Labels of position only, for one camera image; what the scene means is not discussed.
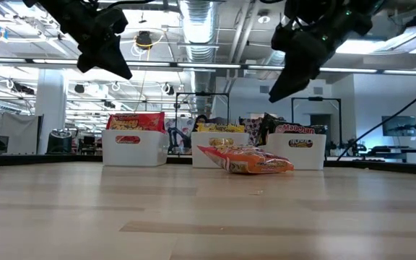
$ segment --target wooden floor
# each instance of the wooden floor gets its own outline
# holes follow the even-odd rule
[[[0,168],[0,260],[416,260],[416,175]]]

